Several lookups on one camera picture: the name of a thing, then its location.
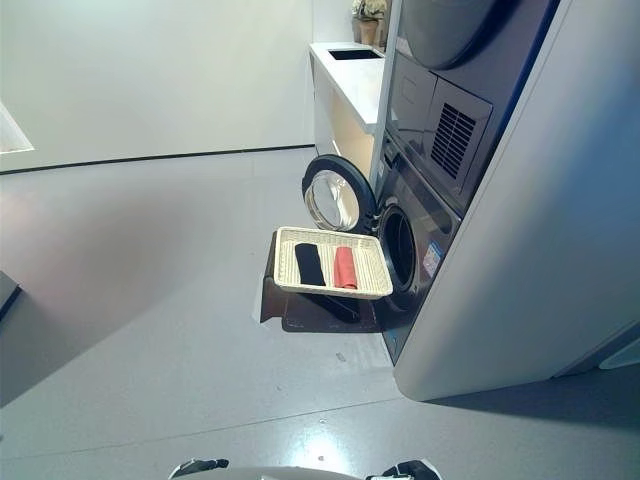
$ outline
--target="white countertop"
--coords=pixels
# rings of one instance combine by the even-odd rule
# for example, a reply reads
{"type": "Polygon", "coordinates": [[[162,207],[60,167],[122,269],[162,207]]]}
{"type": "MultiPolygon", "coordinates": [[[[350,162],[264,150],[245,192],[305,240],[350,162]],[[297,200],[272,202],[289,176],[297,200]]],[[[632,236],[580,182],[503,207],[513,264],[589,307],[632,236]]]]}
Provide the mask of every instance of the white countertop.
{"type": "Polygon", "coordinates": [[[338,93],[353,109],[365,133],[372,134],[378,121],[384,57],[364,60],[336,60],[329,50],[370,49],[355,42],[312,43],[316,68],[323,71],[338,93]]]}

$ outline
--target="flower pot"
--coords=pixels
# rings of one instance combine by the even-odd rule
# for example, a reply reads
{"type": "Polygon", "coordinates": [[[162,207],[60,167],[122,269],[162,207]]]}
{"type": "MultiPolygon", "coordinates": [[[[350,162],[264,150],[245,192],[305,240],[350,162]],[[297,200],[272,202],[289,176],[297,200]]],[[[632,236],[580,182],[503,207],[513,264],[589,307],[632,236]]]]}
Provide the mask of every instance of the flower pot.
{"type": "Polygon", "coordinates": [[[378,30],[378,20],[360,20],[360,41],[365,45],[373,45],[378,30]]]}

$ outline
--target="gray floor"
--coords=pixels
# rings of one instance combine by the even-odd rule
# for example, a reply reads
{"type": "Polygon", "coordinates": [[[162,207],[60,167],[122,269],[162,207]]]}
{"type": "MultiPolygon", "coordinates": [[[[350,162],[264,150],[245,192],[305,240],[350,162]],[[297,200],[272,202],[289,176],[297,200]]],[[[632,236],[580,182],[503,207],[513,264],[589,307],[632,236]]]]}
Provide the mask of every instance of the gray floor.
{"type": "Polygon", "coordinates": [[[160,479],[191,457],[355,476],[638,478],[638,369],[419,404],[379,335],[260,325],[313,150],[0,177],[1,477],[160,479]]]}

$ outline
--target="sink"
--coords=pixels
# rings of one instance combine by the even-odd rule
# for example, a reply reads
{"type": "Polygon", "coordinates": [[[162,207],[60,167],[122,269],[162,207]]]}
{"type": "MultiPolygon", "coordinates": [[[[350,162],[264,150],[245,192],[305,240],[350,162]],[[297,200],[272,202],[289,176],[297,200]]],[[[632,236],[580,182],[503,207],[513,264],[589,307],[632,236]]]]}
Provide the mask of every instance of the sink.
{"type": "Polygon", "coordinates": [[[382,55],[370,48],[360,48],[356,50],[329,50],[329,53],[336,60],[365,60],[369,58],[382,58],[382,55]]]}

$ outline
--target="potted plant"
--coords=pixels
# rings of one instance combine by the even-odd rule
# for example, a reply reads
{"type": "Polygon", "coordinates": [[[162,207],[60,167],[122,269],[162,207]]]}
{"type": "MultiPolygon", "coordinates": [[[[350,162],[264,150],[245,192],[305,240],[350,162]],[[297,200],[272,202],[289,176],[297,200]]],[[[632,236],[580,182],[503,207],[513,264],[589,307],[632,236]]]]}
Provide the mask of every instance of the potted plant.
{"type": "Polygon", "coordinates": [[[354,21],[360,29],[360,41],[373,45],[378,30],[378,21],[387,11],[385,0],[354,0],[351,7],[354,21]]]}

